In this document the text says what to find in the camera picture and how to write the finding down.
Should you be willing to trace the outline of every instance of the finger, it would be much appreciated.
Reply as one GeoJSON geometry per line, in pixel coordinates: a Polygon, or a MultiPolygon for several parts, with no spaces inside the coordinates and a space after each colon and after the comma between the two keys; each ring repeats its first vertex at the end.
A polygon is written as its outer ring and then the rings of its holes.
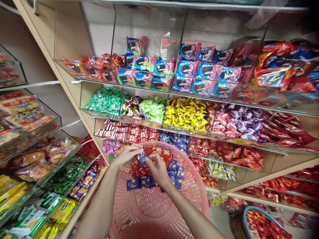
{"type": "Polygon", "coordinates": [[[135,145],[130,145],[130,146],[127,146],[127,149],[128,151],[133,151],[133,150],[136,150],[136,149],[140,149],[139,146],[135,146],[135,145]]]}
{"type": "Polygon", "coordinates": [[[152,172],[154,172],[156,170],[156,167],[154,166],[152,160],[150,160],[149,158],[146,158],[145,162],[146,162],[147,166],[149,166],[149,168],[151,169],[152,172]]]}
{"type": "Polygon", "coordinates": [[[131,144],[131,146],[138,146],[139,148],[143,148],[143,145],[141,145],[141,144],[136,144],[136,143],[131,144]]]}
{"type": "Polygon", "coordinates": [[[132,157],[134,157],[134,156],[137,155],[137,154],[143,153],[143,151],[144,151],[144,149],[137,148],[137,149],[135,149],[135,150],[129,152],[129,153],[128,153],[128,156],[132,158],[132,157]]]}

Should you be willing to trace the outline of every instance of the human hand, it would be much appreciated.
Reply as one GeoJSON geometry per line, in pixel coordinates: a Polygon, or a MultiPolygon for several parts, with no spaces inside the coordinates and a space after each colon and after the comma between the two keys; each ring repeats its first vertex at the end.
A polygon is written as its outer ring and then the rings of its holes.
{"type": "Polygon", "coordinates": [[[143,153],[143,151],[143,146],[140,144],[127,145],[111,164],[120,167],[121,165],[127,163],[135,155],[143,153]]]}
{"type": "Polygon", "coordinates": [[[158,153],[151,154],[148,157],[149,158],[145,159],[145,162],[152,171],[153,178],[161,186],[161,188],[166,190],[167,187],[173,184],[169,179],[163,158],[158,153]]]}

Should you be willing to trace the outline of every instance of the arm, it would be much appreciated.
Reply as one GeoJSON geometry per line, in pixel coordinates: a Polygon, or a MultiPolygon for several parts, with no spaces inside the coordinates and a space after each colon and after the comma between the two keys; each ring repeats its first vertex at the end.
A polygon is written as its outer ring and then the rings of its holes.
{"type": "Polygon", "coordinates": [[[206,239],[212,238],[214,235],[215,239],[224,239],[224,235],[175,188],[169,179],[163,159],[158,154],[151,154],[149,158],[155,159],[154,163],[150,159],[146,159],[146,163],[151,169],[154,179],[172,199],[194,238],[206,239]]]}
{"type": "Polygon", "coordinates": [[[120,166],[143,152],[143,146],[126,146],[108,167],[100,188],[86,211],[74,239],[106,239],[112,222],[113,205],[120,166]]]}

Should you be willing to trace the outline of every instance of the wrapped candy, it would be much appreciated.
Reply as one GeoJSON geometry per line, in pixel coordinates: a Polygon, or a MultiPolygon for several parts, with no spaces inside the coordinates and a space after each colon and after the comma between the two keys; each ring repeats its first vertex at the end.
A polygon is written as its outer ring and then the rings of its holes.
{"type": "Polygon", "coordinates": [[[195,98],[173,98],[168,101],[164,124],[206,132],[206,105],[195,98]]]}

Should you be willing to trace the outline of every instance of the pink plastic basket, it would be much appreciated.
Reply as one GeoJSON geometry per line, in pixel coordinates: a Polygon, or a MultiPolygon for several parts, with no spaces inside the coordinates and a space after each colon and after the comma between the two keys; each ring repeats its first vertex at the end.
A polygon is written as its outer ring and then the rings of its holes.
{"type": "MultiPolygon", "coordinates": [[[[175,146],[164,142],[149,141],[141,145],[144,149],[163,147],[172,151],[173,159],[178,160],[178,165],[185,171],[181,193],[209,218],[207,193],[191,160],[175,146]]],[[[129,171],[128,167],[119,171],[110,239],[193,238],[177,208],[159,187],[126,191],[126,181],[132,179],[129,171]]]]}

